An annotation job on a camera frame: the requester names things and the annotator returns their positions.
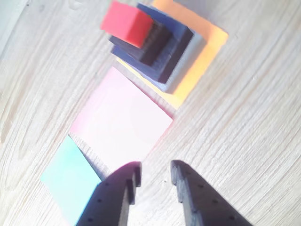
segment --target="red block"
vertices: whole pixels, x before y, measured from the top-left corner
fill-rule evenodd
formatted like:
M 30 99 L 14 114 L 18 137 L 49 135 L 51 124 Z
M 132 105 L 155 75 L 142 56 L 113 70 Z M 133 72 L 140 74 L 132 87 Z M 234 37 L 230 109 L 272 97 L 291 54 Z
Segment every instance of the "red block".
M 153 19 L 140 9 L 114 1 L 100 29 L 141 48 L 153 24 Z

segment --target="orange paper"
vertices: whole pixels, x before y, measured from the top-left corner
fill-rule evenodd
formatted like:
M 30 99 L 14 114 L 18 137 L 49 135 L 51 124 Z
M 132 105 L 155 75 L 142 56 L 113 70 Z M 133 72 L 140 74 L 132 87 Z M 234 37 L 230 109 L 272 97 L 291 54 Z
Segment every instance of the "orange paper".
M 182 24 L 185 24 L 195 32 L 201 34 L 207 41 L 203 51 L 199 54 L 194 64 L 187 71 L 183 80 L 178 84 L 173 94 L 162 92 L 148 80 L 143 78 L 127 63 L 119 58 L 117 60 L 149 87 L 151 87 L 155 92 L 162 96 L 170 105 L 172 105 L 175 109 L 178 109 L 188 94 L 195 87 L 200 77 L 204 74 L 207 67 L 213 61 L 222 45 L 225 44 L 228 34 L 219 27 L 198 16 L 196 13 L 172 0 L 155 0 L 153 2 L 153 6 L 168 14 L 170 17 L 180 21 Z

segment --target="wood grain surface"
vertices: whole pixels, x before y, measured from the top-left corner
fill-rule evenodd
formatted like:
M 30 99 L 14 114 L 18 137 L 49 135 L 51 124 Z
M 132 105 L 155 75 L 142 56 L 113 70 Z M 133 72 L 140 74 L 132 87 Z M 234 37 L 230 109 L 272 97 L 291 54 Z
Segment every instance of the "wood grain surface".
M 181 159 L 255 226 L 300 226 L 301 2 L 180 3 L 230 36 L 178 111 L 134 81 L 174 122 L 143 161 L 128 225 L 184 225 L 169 169 Z M 98 28 L 109 4 L 0 1 L 0 225 L 64 223 L 39 177 L 116 64 Z M 81 149 L 105 177 L 101 160 Z

